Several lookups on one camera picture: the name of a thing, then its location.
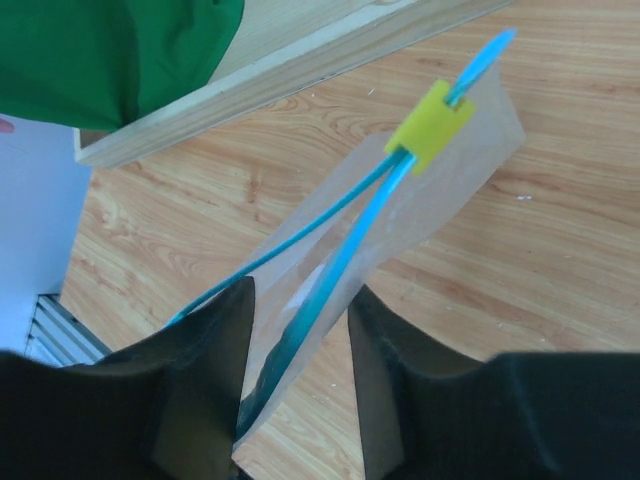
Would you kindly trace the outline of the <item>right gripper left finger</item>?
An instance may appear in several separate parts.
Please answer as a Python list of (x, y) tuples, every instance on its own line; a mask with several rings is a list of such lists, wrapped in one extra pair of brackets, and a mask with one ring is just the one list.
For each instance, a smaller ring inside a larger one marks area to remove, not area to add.
[(255, 312), (246, 277), (92, 365), (1, 355), (5, 479), (242, 479), (233, 461)]

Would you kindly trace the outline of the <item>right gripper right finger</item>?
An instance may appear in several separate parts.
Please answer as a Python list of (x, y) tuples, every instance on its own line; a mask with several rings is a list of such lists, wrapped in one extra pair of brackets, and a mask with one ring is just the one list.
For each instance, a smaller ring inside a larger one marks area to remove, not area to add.
[(635, 353), (474, 360), (363, 288), (348, 309), (369, 479), (635, 479)]

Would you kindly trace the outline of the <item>clear zip top bag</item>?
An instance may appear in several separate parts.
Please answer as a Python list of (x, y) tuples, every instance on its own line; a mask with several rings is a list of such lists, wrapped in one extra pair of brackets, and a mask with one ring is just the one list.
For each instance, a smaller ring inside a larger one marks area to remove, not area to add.
[(367, 276), (432, 236), (523, 144), (498, 68), (516, 34), (435, 82), (392, 134), (366, 138), (239, 270), (176, 314), (183, 322), (241, 279), (255, 283), (238, 440), (266, 421)]

